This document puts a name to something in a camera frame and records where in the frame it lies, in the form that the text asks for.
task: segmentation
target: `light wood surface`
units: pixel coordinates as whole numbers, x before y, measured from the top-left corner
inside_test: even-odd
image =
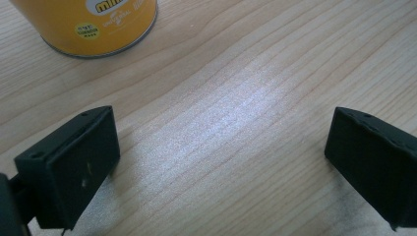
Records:
[[[160,0],[145,40],[99,60],[56,53],[0,7],[0,172],[114,107],[121,161],[65,235],[417,235],[394,234],[324,156],[335,106],[417,136],[417,1]]]

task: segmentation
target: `screw hole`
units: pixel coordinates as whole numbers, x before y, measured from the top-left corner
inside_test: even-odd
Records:
[[[400,143],[399,142],[397,142],[397,141],[395,141],[395,140],[390,140],[391,142],[392,142],[392,144],[393,145],[395,145],[395,146],[400,146]]]
[[[44,155],[43,151],[38,151],[38,152],[31,153],[29,157],[32,159],[36,159],[36,158],[42,157],[43,155]]]
[[[375,132],[375,133],[379,133],[379,132],[380,132],[380,130],[379,130],[379,129],[377,129],[377,128],[375,128],[375,127],[368,126],[368,128],[369,128],[370,130],[372,130],[373,132]]]

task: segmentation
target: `yellow cylindrical container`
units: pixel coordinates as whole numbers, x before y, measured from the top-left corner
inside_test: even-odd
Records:
[[[156,0],[11,0],[43,39],[77,57],[102,57],[141,40],[156,19]]]

